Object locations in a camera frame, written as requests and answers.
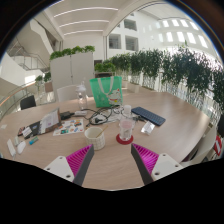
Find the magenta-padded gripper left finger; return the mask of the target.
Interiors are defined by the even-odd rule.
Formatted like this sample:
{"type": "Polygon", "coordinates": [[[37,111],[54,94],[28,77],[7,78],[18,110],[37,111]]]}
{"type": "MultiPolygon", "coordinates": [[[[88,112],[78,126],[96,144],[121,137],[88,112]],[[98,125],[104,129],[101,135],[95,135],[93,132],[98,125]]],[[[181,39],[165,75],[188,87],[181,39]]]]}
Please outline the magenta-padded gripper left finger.
{"type": "Polygon", "coordinates": [[[44,170],[81,186],[94,155],[94,146],[87,145],[71,155],[58,156],[44,170]]]}

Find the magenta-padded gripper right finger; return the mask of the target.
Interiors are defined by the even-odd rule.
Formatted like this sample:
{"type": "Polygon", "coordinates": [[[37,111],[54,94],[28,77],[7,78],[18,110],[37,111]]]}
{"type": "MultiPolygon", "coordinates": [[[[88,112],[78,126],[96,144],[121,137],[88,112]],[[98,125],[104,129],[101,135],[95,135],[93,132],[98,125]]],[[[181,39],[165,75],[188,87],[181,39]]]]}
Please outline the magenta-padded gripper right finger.
{"type": "Polygon", "coordinates": [[[145,185],[182,169],[168,154],[157,154],[135,143],[131,144],[131,154],[145,185]]]}

